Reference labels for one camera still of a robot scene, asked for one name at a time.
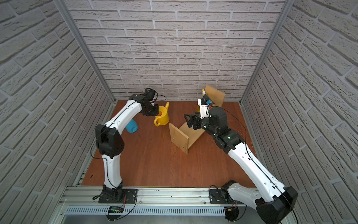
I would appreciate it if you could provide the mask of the yellow watering can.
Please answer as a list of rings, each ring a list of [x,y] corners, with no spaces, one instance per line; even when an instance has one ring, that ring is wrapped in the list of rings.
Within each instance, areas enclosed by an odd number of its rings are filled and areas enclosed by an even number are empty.
[[[167,125],[170,121],[169,115],[168,115],[168,109],[169,109],[170,103],[167,102],[165,106],[159,106],[159,114],[155,116],[154,125],[164,126]]]

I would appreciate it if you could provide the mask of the light blue pink spray bottle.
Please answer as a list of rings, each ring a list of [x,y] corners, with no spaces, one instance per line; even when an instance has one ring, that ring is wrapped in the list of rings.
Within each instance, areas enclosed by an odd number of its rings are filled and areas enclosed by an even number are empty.
[[[136,121],[134,119],[131,119],[125,128],[126,128],[127,132],[134,133],[138,130],[138,124],[136,123]]]

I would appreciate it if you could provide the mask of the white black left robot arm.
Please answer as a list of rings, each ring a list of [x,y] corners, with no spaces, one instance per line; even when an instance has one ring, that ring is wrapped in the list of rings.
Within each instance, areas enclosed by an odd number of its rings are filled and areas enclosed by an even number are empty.
[[[121,134],[138,113],[148,117],[158,115],[159,106],[155,104],[157,98],[157,92],[150,88],[144,93],[132,94],[125,106],[111,120],[104,125],[96,126],[96,146],[104,163],[105,180],[102,190],[104,196],[115,201],[122,199],[120,156],[125,143]]]

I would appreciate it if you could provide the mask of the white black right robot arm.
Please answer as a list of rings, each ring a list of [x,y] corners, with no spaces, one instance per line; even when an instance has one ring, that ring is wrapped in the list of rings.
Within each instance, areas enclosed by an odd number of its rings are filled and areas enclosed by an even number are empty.
[[[204,113],[184,115],[189,128],[203,129],[213,137],[216,145],[229,155],[247,174],[256,190],[232,183],[227,187],[230,199],[255,209],[267,224],[279,224],[293,212],[298,193],[276,179],[257,159],[244,138],[229,128],[226,111],[217,106]]]

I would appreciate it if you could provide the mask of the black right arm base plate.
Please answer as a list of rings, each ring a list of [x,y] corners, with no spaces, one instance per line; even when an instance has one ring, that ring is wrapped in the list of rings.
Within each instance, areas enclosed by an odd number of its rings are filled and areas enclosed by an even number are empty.
[[[234,204],[234,199],[231,198],[227,189],[209,189],[210,204]]]

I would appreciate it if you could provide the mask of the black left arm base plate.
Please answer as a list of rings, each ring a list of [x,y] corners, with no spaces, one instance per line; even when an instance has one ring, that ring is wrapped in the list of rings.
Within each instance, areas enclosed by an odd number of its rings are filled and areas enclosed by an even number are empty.
[[[103,189],[99,195],[99,203],[135,204],[138,189]]]

